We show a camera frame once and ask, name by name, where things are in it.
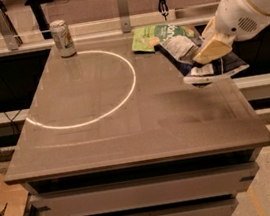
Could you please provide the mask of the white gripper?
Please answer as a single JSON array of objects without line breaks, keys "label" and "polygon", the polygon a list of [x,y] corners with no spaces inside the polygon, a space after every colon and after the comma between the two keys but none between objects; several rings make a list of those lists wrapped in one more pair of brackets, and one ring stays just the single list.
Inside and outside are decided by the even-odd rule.
[{"label": "white gripper", "polygon": [[[203,45],[192,58],[199,64],[208,64],[229,54],[233,38],[237,41],[254,38],[270,24],[270,14],[251,0],[221,0],[216,11],[201,34]],[[216,30],[231,37],[218,37]]]}]

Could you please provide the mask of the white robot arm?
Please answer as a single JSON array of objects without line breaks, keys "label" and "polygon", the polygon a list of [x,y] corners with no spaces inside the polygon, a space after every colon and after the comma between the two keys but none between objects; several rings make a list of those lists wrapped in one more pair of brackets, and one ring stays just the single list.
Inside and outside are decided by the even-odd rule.
[{"label": "white robot arm", "polygon": [[229,54],[235,40],[254,38],[269,24],[270,0],[221,0],[192,60],[206,64],[223,57]]}]

